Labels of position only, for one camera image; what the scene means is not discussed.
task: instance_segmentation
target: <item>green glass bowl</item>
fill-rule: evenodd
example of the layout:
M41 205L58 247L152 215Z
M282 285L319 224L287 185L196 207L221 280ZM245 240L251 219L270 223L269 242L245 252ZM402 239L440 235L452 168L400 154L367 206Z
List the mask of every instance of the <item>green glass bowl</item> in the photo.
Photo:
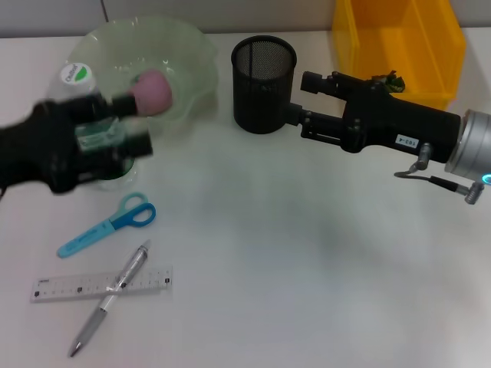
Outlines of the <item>green glass bowl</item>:
M216 47L198 28L164 16L110 21L87 34L67 62L94 72L106 98L126 92L147 69L162 71L173 92L168 111L147 118L169 123L184 119L194 103L216 89Z

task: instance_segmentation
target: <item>scissor blade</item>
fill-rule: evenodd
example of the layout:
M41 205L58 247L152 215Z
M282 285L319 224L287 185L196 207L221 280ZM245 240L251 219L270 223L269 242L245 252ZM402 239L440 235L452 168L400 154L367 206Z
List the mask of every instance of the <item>scissor blade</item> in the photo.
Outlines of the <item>scissor blade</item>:
M112 234L114 231L114 227L109 219L104 220L100 224L87 230L84 234L79 235L74 240L69 241L67 244L60 247L57 251L58 257L70 257L89 245L101 240L103 237Z

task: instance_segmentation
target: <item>silver pen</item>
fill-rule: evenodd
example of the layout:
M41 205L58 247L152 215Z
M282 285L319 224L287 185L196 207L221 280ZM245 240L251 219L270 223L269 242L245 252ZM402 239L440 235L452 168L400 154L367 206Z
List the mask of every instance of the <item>silver pen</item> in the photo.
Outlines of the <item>silver pen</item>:
M117 276L116 281L113 285L108 286L108 291L120 291L126 287L127 284L131 282L134 275L140 270L145 261L148 258L148 249L150 248L150 240L147 240L141 245L131 259L126 263L122 272ZM104 318L107 316L107 311L109 310L112 303L117 299L117 295L109 295L105 297L101 303L95 308L92 315L85 323L82 331L77 335L73 345L68 352L70 357L74 357L85 345L88 344L92 335L101 325Z

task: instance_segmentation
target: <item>wall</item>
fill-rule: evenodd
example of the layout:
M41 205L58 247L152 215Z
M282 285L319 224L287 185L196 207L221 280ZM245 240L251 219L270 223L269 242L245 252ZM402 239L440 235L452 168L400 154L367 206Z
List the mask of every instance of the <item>wall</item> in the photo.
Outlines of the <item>wall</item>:
M335 4L335 0L0 0L0 37L84 35L105 22L102 1L109 20L165 13L208 32L326 29ZM463 27L491 26L490 0L450 2Z

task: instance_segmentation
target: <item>scissor handle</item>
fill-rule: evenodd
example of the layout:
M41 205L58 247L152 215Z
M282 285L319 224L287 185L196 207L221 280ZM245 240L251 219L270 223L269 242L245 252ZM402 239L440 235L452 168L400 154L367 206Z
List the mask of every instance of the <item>scissor handle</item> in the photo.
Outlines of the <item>scissor handle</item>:
M126 208L126 204L128 203L128 201L130 199L133 199L133 198L139 198L141 199L141 203L138 203L136 204L133 208L129 208L127 209ZM148 203L148 198L146 195L144 195L143 193L141 192L133 192L133 193L130 193L126 196L124 196L121 200L120 200L120 206L117 208L117 211L114 215L112 215L109 219L111 221L116 221L119 217L127 214L129 211L131 211L132 209L135 209L136 207L138 207L139 205L142 205L144 203Z
M149 210L151 212L149 218L147 218L144 221L134 220L135 216L137 216L138 214L140 214L141 212L143 212L145 210ZM123 226L128 226L128 225L134 226L135 228L141 228L145 225L150 224L153 221L153 219L155 218L156 214L157 214L157 211L156 211L155 207L153 206L153 204L146 202L146 203L141 203L140 205L131 209L130 211L128 211L127 213L125 213L121 217L118 217L114 221L111 221L111 223L113 224L114 230L118 230L119 228L122 228Z

